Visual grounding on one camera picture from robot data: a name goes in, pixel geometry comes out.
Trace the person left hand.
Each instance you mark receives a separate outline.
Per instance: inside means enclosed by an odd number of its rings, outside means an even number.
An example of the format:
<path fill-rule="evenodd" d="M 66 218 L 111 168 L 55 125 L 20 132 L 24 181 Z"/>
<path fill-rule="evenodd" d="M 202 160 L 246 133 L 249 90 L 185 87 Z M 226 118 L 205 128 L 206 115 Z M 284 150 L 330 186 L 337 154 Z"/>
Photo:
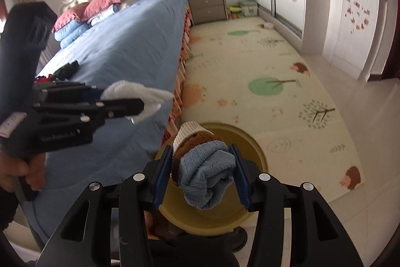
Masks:
<path fill-rule="evenodd" d="M 23 177 L 32 190 L 41 190 L 45 183 L 46 154 L 36 154 L 27 163 L 17 157 L 11 157 L 1 151 L 0 170 L 1 188 L 14 191 L 13 177 Z"/>

